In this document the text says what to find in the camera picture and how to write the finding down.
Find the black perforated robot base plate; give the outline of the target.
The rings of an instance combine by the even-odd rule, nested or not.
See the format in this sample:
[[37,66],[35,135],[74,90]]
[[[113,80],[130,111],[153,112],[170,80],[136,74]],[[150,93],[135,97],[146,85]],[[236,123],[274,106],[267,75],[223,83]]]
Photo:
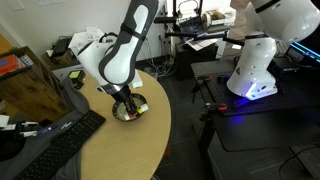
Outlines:
[[217,60],[193,63],[195,76],[205,76],[205,83],[213,100],[225,103],[224,115],[252,114],[280,109],[313,107],[320,104],[319,72],[298,70],[293,73],[280,73],[275,64],[271,73],[276,77],[278,92],[274,95],[250,101],[232,93],[227,88],[227,78],[235,69],[232,60]]

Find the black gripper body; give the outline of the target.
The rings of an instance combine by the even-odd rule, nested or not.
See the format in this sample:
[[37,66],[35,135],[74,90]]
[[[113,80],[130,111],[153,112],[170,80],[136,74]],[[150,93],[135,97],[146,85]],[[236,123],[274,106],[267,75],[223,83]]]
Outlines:
[[117,102],[128,103],[130,100],[131,90],[128,85],[123,86],[119,91],[112,94]]

